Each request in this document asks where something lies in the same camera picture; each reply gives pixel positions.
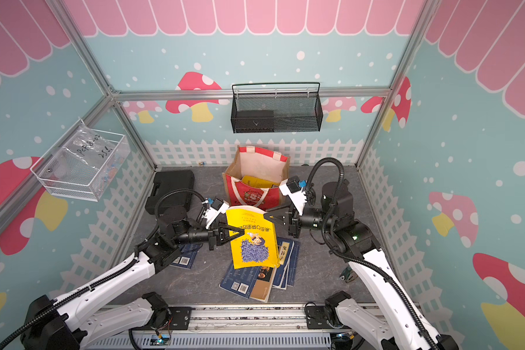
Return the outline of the yellow cartoon cover book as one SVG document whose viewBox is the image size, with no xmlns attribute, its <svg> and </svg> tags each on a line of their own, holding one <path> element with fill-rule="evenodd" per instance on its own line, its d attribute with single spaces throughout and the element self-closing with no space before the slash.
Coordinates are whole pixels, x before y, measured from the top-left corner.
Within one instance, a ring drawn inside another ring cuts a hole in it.
<svg viewBox="0 0 525 350">
<path fill-rule="evenodd" d="M 244 229 L 244 236 L 230 242 L 235 269 L 279 266 L 279 250 L 274 223 L 264 218 L 265 211 L 254 206 L 230 207 L 227 224 Z"/>
</svg>

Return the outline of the blue back-cover book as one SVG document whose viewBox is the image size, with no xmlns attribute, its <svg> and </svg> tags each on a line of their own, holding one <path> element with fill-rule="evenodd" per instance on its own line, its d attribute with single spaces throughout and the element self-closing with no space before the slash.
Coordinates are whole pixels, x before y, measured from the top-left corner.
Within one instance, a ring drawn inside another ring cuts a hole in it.
<svg viewBox="0 0 525 350">
<path fill-rule="evenodd" d="M 172 263 L 172 267 L 191 269 L 192 264 L 198 254 L 198 251 L 203 247 L 203 244 L 185 244 L 181 247 L 181 254 Z"/>
</svg>

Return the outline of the red canvas tote bag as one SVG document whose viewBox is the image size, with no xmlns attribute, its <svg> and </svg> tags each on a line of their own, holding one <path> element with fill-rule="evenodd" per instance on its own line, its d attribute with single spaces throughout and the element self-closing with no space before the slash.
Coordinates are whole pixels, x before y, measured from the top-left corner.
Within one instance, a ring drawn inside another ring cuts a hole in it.
<svg viewBox="0 0 525 350">
<path fill-rule="evenodd" d="M 262 210 L 282 204 L 281 183 L 289 178 L 290 159 L 278 152 L 252 145 L 238 147 L 223 173 L 232 206 L 255 206 Z"/>
</svg>

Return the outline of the blue striped thin book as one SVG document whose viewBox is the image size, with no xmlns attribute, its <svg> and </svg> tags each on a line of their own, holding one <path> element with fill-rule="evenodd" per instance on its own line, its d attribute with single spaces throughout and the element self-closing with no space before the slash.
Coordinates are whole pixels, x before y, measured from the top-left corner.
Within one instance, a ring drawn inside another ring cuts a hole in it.
<svg viewBox="0 0 525 350">
<path fill-rule="evenodd" d="M 259 266 L 235 269 L 231 263 L 220 282 L 220 288 L 240 297 L 250 298 L 259 272 Z"/>
</svg>

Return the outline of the brown lamp cover book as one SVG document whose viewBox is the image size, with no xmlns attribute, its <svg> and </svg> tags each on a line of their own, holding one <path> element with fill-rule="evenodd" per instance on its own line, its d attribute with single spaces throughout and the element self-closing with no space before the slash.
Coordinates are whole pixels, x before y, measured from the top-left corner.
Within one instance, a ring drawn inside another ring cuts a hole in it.
<svg viewBox="0 0 525 350">
<path fill-rule="evenodd" d="M 268 303 L 277 268 L 259 267 L 250 299 Z"/>
</svg>

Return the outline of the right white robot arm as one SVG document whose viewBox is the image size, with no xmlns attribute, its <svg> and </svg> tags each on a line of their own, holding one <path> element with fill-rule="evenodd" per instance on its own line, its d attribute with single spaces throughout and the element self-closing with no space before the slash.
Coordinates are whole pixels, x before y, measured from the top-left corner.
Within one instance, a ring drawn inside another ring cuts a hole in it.
<svg viewBox="0 0 525 350">
<path fill-rule="evenodd" d="M 451 335 L 442 334 L 426 319 L 389 265 L 373 231 L 355 217 L 354 196 L 345 169 L 335 158 L 319 160 L 307 180 L 296 176 L 279 185 L 288 204 L 265 218 L 284 226 L 290 236 L 303 229 L 320 232 L 322 243 L 363 281 L 383 317 L 363 309 L 348 293 L 337 292 L 323 307 L 332 328 L 349 328 L 375 349 L 457 349 Z"/>
</svg>

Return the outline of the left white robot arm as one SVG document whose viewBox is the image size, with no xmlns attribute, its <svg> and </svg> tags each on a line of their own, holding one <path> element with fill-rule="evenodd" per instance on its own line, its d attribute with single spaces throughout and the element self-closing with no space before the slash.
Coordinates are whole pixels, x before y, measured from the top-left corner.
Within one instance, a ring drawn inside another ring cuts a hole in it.
<svg viewBox="0 0 525 350">
<path fill-rule="evenodd" d="M 156 225 L 132 254 L 106 273 L 54 299 L 42 296 L 28 309 L 24 325 L 7 336 L 0 349 L 20 339 L 25 349 L 86 349 L 112 335 L 149 327 L 160 330 L 172 321 L 171 309 L 157 293 L 147 293 L 126 306 L 103 308 L 131 287 L 160 273 L 182 255 L 186 244 L 206 243 L 209 249 L 244 235 L 240 227 L 216 220 L 229 209 L 219 198 L 201 198 L 196 219 L 183 206 L 160 211 L 162 203 L 180 194 L 174 190 L 155 205 Z"/>
</svg>

